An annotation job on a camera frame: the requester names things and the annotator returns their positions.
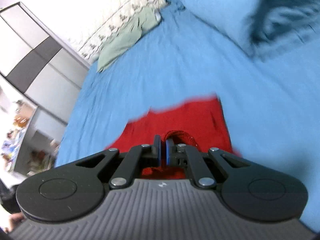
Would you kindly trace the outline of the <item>red small garment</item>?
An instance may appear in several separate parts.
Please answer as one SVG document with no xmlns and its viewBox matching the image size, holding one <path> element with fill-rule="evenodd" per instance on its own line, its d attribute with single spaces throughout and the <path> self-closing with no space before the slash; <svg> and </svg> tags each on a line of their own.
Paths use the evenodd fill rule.
<svg viewBox="0 0 320 240">
<path fill-rule="evenodd" d="M 232 148 L 221 102 L 216 96 L 186 101 L 161 111 L 150 110 L 130 120 L 110 146 L 126 152 L 132 146 L 153 143 L 156 135 L 162 143 L 172 139 L 176 144 L 195 146 L 201 152 L 217 147 L 240 155 Z"/>
</svg>

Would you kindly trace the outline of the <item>white side shelf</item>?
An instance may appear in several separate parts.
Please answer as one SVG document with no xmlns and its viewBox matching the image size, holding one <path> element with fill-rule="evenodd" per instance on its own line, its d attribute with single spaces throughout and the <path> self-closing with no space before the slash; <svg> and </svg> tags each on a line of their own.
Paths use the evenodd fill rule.
<svg viewBox="0 0 320 240">
<path fill-rule="evenodd" d="M 1 180 L 6 187 L 52 167 L 65 124 L 22 100 L 1 104 Z"/>
</svg>

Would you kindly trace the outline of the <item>blue bed sheet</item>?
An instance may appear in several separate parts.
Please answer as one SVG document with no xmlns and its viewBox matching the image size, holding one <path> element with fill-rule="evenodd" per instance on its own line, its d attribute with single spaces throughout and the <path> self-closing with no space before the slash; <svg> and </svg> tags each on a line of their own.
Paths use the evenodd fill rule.
<svg viewBox="0 0 320 240">
<path fill-rule="evenodd" d="M 253 61 L 191 12 L 170 5 L 161 15 L 161 24 L 106 71 L 90 67 L 56 165 L 103 150 L 150 109 L 216 94 L 242 156 L 305 184 L 301 219 L 318 231 L 319 37 Z"/>
</svg>

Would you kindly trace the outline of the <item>white wardrobe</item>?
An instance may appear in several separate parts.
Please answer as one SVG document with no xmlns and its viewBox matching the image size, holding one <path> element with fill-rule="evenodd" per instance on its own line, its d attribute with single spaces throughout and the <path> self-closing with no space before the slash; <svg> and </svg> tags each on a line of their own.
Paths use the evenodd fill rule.
<svg viewBox="0 0 320 240">
<path fill-rule="evenodd" d="M 1 77 L 67 124 L 89 64 L 23 3 L 1 10 Z"/>
</svg>

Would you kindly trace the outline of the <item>light green garment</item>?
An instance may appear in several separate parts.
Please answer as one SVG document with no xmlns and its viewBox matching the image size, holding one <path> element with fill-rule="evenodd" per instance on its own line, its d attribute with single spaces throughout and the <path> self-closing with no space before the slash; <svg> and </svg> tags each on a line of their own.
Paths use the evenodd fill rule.
<svg viewBox="0 0 320 240">
<path fill-rule="evenodd" d="M 134 14 L 116 33 L 113 33 L 102 45 L 99 52 L 97 72 L 103 72 L 127 52 L 145 34 L 161 22 L 159 10 L 144 7 Z"/>
</svg>

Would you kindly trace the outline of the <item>rolled blue duvet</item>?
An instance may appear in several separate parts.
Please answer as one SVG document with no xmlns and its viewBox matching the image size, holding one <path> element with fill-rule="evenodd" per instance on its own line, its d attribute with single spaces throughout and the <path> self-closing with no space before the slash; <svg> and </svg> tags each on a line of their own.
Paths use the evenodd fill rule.
<svg viewBox="0 0 320 240">
<path fill-rule="evenodd" d="M 167 0 L 249 57 L 272 57 L 319 37 L 319 0 Z"/>
</svg>

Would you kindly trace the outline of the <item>white patterned bed headboard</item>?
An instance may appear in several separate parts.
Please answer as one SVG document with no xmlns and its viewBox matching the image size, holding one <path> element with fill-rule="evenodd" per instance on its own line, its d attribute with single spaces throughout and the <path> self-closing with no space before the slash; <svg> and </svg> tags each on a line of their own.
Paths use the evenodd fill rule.
<svg viewBox="0 0 320 240">
<path fill-rule="evenodd" d="M 157 10 L 166 5 L 165 0 L 111 0 L 103 2 L 98 16 L 102 22 L 78 49 L 80 56 L 87 62 L 94 61 L 95 55 L 102 44 L 144 7 L 152 7 Z"/>
</svg>

